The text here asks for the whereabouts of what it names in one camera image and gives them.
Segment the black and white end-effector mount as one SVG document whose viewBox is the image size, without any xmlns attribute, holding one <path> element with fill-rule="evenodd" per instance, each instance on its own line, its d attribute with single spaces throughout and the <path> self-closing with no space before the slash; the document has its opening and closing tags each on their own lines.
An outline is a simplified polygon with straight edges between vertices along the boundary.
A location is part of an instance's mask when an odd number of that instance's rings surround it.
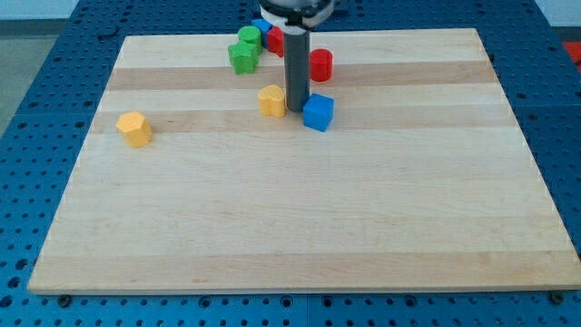
<svg viewBox="0 0 581 327">
<path fill-rule="evenodd" d="M 261 16 L 280 29 L 313 29 L 330 18 L 335 5 L 335 0 L 259 0 Z"/>
</svg>

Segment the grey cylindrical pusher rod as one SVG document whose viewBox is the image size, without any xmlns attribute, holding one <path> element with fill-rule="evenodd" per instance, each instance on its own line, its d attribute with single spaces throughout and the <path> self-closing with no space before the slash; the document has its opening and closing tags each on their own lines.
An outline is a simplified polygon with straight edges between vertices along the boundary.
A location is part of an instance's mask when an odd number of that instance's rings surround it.
<svg viewBox="0 0 581 327">
<path fill-rule="evenodd" d="M 305 30 L 283 30 L 287 107 L 301 113 L 310 97 L 310 34 Z"/>
</svg>

